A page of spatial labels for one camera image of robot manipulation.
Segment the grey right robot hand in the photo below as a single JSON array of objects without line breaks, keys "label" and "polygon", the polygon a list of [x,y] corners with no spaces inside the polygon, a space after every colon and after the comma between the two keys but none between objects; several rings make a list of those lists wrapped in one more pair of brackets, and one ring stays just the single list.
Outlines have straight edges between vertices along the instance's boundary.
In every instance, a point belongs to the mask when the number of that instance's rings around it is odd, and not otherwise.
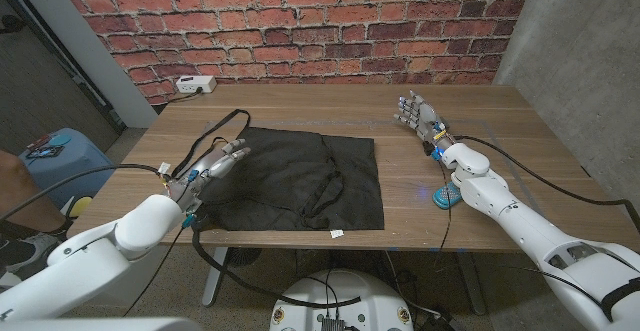
[{"label": "grey right robot hand", "polygon": [[412,90],[410,97],[400,97],[399,113],[394,118],[416,132],[426,147],[426,153],[440,160],[447,148],[456,143],[448,133],[444,121],[437,115],[433,107]]}]

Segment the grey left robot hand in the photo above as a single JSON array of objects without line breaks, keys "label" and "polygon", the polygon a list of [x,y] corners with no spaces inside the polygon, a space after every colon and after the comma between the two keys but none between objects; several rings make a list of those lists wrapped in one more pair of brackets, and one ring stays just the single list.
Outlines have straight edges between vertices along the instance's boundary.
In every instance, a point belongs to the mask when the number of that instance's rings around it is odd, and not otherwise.
[{"label": "grey left robot hand", "polygon": [[226,176],[234,165],[250,153],[245,139],[233,140],[221,149],[214,149],[181,176],[168,183],[169,197],[184,213],[193,213],[202,203],[200,193],[214,179]]}]

